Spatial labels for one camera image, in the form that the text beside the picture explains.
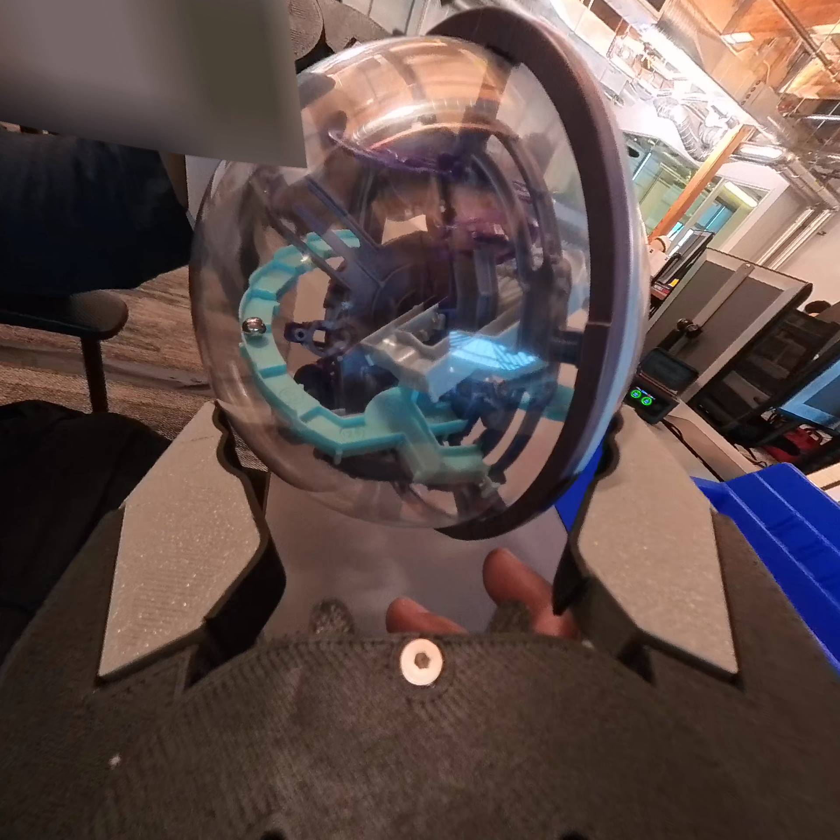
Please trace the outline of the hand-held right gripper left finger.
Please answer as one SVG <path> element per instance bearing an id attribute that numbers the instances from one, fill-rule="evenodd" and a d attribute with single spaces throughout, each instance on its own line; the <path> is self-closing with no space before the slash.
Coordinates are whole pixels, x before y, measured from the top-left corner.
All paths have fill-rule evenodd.
<path id="1" fill-rule="evenodd" d="M 193 645 L 220 662 L 253 646 L 286 584 L 268 484 L 218 405 L 202 406 L 121 506 L 100 679 Z"/>

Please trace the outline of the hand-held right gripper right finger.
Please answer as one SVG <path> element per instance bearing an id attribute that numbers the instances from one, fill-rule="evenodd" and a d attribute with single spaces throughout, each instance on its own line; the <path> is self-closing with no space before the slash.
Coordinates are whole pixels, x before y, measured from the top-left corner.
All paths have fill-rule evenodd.
<path id="1" fill-rule="evenodd" d="M 737 675 L 711 505 L 638 418 L 616 418 L 558 503 L 568 527 L 553 605 L 626 663 L 657 650 L 713 678 Z"/>

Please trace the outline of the clear plastic maze ball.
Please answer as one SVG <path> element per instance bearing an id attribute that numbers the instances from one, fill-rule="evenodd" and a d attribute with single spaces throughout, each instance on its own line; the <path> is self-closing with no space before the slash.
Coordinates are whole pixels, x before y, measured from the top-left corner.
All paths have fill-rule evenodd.
<path id="1" fill-rule="evenodd" d="M 368 522 L 499 537 L 591 461 L 647 318 L 613 108 L 513 7 L 297 77 L 306 162 L 225 161 L 197 217 L 196 340 L 268 470 Z"/>

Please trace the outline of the person's left forearm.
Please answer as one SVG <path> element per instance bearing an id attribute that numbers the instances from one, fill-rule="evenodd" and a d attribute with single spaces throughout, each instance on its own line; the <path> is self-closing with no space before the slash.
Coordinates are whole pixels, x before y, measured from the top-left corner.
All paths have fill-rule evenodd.
<path id="1" fill-rule="evenodd" d="M 1 131 L 1 291 L 131 290 L 187 265 L 193 226 L 161 153 Z"/>

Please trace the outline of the person's right hand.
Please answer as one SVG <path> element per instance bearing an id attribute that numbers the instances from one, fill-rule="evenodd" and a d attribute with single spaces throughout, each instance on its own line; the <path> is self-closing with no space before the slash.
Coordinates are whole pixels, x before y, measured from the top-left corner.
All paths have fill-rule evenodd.
<path id="1" fill-rule="evenodd" d="M 552 585 L 507 549 L 488 553 L 482 567 L 486 593 L 496 605 L 489 632 L 533 633 L 581 640 L 571 611 L 553 610 Z M 456 622 L 432 612 L 407 597 L 389 605 L 385 628 L 391 634 L 422 636 L 466 634 Z"/>

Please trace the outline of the person's dark trousers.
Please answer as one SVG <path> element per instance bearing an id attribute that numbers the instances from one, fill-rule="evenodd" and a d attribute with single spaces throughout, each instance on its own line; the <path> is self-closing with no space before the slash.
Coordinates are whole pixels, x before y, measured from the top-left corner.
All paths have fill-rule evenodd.
<path id="1" fill-rule="evenodd" d="M 170 440 L 128 416 L 1 407 L 1 659 L 79 550 Z"/>

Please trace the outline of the dark charger with green lights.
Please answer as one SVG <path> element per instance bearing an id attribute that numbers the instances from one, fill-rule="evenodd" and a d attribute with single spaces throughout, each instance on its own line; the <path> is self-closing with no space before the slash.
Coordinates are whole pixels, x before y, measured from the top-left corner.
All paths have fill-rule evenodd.
<path id="1" fill-rule="evenodd" d="M 641 360 L 624 397 L 646 424 L 657 425 L 679 403 L 682 393 L 693 385 L 699 372 L 690 364 L 661 348 L 649 351 Z"/>

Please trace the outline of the grey office partition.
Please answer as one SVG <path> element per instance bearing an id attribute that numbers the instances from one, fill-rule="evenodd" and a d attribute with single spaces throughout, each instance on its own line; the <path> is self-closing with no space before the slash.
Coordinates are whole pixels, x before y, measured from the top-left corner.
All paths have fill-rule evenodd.
<path id="1" fill-rule="evenodd" d="M 679 321 L 696 326 L 693 337 L 683 330 L 668 349 L 697 372 L 678 396 L 689 405 L 740 351 L 802 305 L 812 291 L 813 284 L 799 277 L 706 248 L 649 319 L 644 351 L 675 333 Z"/>

